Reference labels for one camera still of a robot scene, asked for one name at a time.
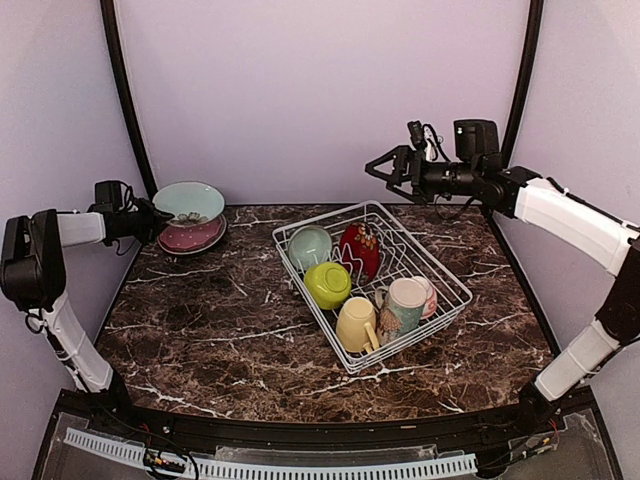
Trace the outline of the red and teal plate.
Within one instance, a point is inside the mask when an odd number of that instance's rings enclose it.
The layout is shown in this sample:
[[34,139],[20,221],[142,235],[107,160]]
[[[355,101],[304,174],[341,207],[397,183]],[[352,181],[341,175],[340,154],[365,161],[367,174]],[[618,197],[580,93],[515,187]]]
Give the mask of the red and teal plate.
[[157,241],[157,244],[160,246],[160,248],[172,255],[190,255],[190,254],[196,254],[196,253],[200,253],[200,252],[204,252],[205,250],[213,247],[214,245],[218,244],[220,241],[222,240],[222,236],[219,237],[215,237],[215,238],[211,238],[210,240],[208,240],[207,242],[201,244],[201,245],[196,245],[196,246],[192,246],[192,247],[176,247],[176,246],[169,246],[168,244],[164,243],[161,240]]

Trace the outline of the dark red floral bowl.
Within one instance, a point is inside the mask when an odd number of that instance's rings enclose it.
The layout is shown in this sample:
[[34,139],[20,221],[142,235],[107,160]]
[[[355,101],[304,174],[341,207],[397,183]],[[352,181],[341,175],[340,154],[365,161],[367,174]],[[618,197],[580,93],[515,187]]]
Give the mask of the dark red floral bowl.
[[381,265],[380,242],[371,225],[365,222],[349,224],[340,239],[341,262],[351,268],[358,285],[372,282]]

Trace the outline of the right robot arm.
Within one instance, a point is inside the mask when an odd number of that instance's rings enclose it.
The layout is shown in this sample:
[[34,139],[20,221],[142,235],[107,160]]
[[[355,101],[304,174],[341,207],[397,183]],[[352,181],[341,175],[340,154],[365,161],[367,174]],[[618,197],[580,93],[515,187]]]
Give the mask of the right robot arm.
[[639,339],[639,228],[569,192],[556,180],[525,167],[506,167],[496,124],[454,123],[455,155],[444,154],[434,129],[407,125],[410,144],[368,162],[367,174],[415,204],[466,196],[508,218],[539,227],[583,252],[614,278],[593,321],[522,390],[510,413],[521,434],[534,432],[549,405],[592,375],[620,349]]

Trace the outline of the striped rim cream plate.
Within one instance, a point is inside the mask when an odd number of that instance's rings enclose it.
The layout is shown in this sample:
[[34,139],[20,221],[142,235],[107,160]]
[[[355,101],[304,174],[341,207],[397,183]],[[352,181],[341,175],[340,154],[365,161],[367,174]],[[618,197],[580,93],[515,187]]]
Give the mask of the striped rim cream plate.
[[190,255],[196,255],[196,254],[201,254],[204,253],[208,250],[211,250],[212,248],[214,248],[215,246],[219,245],[222,243],[222,239],[218,239],[217,241],[210,243],[208,245],[201,245],[198,248],[192,248],[192,249],[179,249],[179,248],[172,248],[167,246],[166,244],[159,242],[158,246],[167,254],[169,255],[174,255],[174,256],[190,256]]

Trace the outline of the light teal plate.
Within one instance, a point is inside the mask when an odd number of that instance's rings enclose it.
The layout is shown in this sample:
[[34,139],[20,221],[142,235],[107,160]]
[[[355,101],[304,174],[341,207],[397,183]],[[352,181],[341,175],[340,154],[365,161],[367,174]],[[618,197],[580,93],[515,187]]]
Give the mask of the light teal plate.
[[173,217],[168,224],[186,228],[216,219],[225,199],[218,189],[197,181],[184,181],[161,188],[153,197],[154,206]]

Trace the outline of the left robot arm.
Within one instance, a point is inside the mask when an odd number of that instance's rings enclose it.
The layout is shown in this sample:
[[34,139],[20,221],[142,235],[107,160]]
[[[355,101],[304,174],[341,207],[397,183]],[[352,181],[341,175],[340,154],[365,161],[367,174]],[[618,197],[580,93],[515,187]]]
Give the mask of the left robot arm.
[[174,215],[137,198],[118,180],[94,186],[86,212],[47,209],[7,220],[1,249],[1,290],[25,314],[31,333],[44,336],[80,390],[106,393],[121,381],[77,319],[67,292],[66,247],[122,238],[149,243]]

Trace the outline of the pink polka dot plate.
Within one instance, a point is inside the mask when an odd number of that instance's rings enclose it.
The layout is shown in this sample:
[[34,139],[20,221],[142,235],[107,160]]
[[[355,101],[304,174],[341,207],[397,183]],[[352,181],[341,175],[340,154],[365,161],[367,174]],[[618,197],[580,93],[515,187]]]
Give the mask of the pink polka dot plate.
[[189,227],[170,226],[157,238],[169,246],[192,247],[201,245],[211,238],[223,236],[227,227],[226,218],[223,215],[209,222]]

